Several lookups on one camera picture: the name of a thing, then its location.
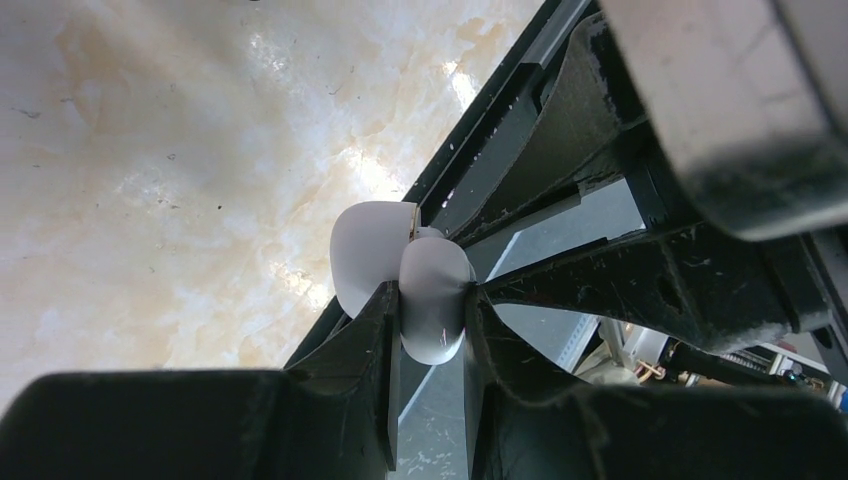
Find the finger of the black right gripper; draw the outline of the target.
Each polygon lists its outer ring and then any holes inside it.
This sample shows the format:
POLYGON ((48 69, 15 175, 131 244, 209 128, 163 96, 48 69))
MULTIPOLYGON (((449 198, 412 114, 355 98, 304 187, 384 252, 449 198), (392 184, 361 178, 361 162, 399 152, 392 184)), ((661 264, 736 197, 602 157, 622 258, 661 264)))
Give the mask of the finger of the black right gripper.
POLYGON ((710 225, 600 239, 484 288, 495 304, 609 317, 713 354, 815 327, 815 283, 799 241, 745 242, 710 225))
POLYGON ((572 30, 553 89, 517 156, 450 238, 468 247, 579 205, 650 153, 650 125, 606 17, 572 30))

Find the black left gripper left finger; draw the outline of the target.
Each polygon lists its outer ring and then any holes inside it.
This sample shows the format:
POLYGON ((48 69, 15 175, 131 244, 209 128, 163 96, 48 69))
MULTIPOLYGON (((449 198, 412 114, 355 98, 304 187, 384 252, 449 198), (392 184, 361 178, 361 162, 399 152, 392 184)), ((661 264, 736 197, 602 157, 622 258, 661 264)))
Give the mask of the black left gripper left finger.
POLYGON ((399 289, 282 370, 50 374, 1 421, 5 479, 383 479, 396 466, 399 289))

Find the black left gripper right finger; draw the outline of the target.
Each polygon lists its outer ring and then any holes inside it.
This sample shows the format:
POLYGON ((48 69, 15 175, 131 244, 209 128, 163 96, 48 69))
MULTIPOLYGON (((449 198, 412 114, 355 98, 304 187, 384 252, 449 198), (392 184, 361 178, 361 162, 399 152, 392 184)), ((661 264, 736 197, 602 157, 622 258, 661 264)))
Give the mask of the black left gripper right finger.
POLYGON ((788 388, 593 385, 465 298, 473 479, 843 479, 847 423, 788 388))

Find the white earbud charging case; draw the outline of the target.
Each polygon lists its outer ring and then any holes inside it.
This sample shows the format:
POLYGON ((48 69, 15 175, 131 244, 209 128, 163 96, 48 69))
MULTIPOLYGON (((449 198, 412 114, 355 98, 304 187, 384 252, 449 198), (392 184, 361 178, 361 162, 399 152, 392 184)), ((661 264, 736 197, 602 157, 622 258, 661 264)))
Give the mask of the white earbud charging case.
POLYGON ((400 340, 416 362, 452 360, 464 338, 464 297, 476 280, 465 251, 425 226, 411 202, 367 201, 344 210, 330 236, 337 300, 354 317, 377 287, 396 281, 400 340))

